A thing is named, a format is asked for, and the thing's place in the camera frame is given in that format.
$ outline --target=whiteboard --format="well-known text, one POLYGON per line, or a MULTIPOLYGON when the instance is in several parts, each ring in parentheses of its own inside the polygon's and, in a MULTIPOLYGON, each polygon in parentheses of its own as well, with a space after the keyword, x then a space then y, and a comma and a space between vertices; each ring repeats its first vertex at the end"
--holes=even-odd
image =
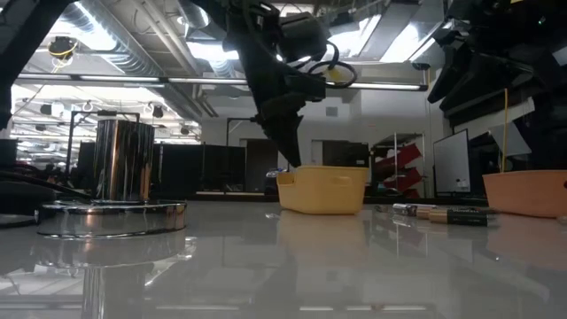
POLYGON ((470 192, 469 132, 433 144, 437 193, 470 192))

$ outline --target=ceiling duct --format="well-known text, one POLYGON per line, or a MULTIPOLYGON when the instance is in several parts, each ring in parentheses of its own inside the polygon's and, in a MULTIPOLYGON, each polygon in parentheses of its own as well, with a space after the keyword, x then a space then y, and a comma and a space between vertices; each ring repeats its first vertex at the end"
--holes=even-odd
MULTIPOLYGON (((115 56, 104 55, 104 59, 122 70, 125 75, 165 75, 159 65, 148 56, 136 39, 99 0, 82 0, 70 4, 61 15, 61 19, 87 35, 94 35, 104 30, 116 42, 112 52, 120 53, 115 56)), ((148 89, 165 98, 171 108, 184 119, 200 121, 202 112, 198 103, 183 93, 179 87, 166 84, 163 88, 148 89)))
POLYGON ((226 36, 227 33, 214 23, 211 23, 212 21, 206 12, 191 0, 178 0, 178 2, 179 11, 185 25, 185 41, 189 41, 190 38, 221 40, 226 36))

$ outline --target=orange bin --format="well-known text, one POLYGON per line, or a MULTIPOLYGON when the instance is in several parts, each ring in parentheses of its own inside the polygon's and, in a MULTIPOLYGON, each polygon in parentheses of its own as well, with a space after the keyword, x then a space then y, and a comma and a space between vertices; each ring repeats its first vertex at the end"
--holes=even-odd
POLYGON ((368 169, 304 166, 277 175, 280 205, 305 214, 358 214, 368 169))
POLYGON ((567 170, 509 172, 483 177, 491 208, 535 217, 567 215, 567 170))

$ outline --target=glossy table surface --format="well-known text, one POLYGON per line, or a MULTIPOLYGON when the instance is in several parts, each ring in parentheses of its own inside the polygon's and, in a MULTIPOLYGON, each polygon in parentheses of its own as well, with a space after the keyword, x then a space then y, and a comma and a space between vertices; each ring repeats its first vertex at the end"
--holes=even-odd
POLYGON ((567 226, 509 215, 447 226, 372 208, 191 202, 188 228, 170 234, 0 230, 0 318, 567 317, 567 226))

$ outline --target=orange basket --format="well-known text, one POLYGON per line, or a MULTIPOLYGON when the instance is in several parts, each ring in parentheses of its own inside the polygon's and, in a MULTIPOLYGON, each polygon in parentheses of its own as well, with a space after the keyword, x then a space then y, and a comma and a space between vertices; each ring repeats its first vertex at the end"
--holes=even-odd
POLYGON ((484 175, 491 208, 535 217, 567 215, 567 170, 484 175))

